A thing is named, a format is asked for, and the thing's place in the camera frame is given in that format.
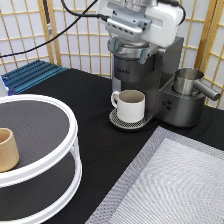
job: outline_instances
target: beige cup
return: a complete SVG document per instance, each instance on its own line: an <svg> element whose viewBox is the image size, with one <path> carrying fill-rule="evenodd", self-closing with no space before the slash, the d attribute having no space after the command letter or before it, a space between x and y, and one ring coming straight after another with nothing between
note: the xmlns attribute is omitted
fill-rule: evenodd
<svg viewBox="0 0 224 224"><path fill-rule="evenodd" d="M19 162L19 152L11 130L0 128L0 173L12 169Z"/></svg>

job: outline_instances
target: gray mesh mat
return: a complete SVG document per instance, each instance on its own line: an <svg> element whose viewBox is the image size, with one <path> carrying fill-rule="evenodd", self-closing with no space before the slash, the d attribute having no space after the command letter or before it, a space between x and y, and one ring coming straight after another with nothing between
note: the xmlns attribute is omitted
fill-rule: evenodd
<svg viewBox="0 0 224 224"><path fill-rule="evenodd" d="M165 139L109 223L223 223L223 170L223 160Z"/></svg>
<svg viewBox="0 0 224 224"><path fill-rule="evenodd" d="M87 220L87 224L109 223L110 218L165 138L224 160L222 151L158 127L96 211Z"/></svg>
<svg viewBox="0 0 224 224"><path fill-rule="evenodd" d="M75 161L68 153L37 177L0 188L0 222L25 218L47 208L65 193L74 175Z"/></svg>
<svg viewBox="0 0 224 224"><path fill-rule="evenodd" d="M58 147L69 131L68 116L60 108L40 101L0 104L0 128L13 131L20 160L14 169L27 166Z"/></svg>

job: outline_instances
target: gray cup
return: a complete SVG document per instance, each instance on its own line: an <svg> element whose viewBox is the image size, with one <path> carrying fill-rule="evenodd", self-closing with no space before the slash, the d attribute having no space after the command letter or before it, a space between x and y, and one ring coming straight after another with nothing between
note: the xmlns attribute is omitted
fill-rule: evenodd
<svg viewBox="0 0 224 224"><path fill-rule="evenodd" d="M221 94L202 82L204 74L194 68L182 68L176 71L174 90L184 96L193 96L198 90L213 101L220 98Z"/></svg>

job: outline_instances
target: black tabletop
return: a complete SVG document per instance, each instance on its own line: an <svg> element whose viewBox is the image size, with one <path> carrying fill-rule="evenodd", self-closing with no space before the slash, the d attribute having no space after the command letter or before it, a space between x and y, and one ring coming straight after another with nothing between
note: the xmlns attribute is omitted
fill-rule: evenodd
<svg viewBox="0 0 224 224"><path fill-rule="evenodd" d="M136 133L115 129L109 122L111 80L67 70L24 93L51 96L66 103L78 121L83 164L79 189L70 203L47 224L85 223L158 126L224 150L224 111L204 107L194 128L177 129L153 120Z"/></svg>

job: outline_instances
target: cable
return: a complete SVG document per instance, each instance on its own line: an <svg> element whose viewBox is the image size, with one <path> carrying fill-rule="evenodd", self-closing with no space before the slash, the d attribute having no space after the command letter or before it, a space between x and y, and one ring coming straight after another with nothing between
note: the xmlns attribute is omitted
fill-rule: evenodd
<svg viewBox="0 0 224 224"><path fill-rule="evenodd" d="M173 7L180 7L182 9L182 11L183 11L183 18L180 21L180 23L178 24L178 26L181 25L184 22L184 20L186 18L186 10L178 1L158 0L158 2L163 3L163 4L169 4L169 5L173 6Z"/></svg>
<svg viewBox="0 0 224 224"><path fill-rule="evenodd" d="M86 14L86 15L82 15L76 12L72 12L67 5L65 4L64 0L61 0L62 5L64 6L65 10L70 13L73 16L80 16L80 17L87 17L87 18L101 18L103 21L107 21L107 19L109 18L109 16L104 16L102 14Z"/></svg>
<svg viewBox="0 0 224 224"><path fill-rule="evenodd" d="M87 13L96 3L98 2L98 0L95 0L91 5L89 5L89 7L82 13L85 14ZM44 45L47 45L49 43L51 43L52 41L54 41L55 39L57 39L58 37L60 37L63 33L65 33L67 30L69 30L71 27L73 27L82 17L79 16L79 18L77 18L70 26L68 26L65 30L63 30L62 32L60 32L58 35L56 35L54 38L52 38L51 40L47 41L46 43L43 43L41 45L38 45L30 50L24 51L24 52L18 52L18 53L13 53L13 54L8 54L8 55L0 55L0 58L5 58L5 57L10 57L10 56L14 56L14 55L19 55L19 54L26 54L29 53L31 51L34 51L40 47L43 47Z"/></svg>

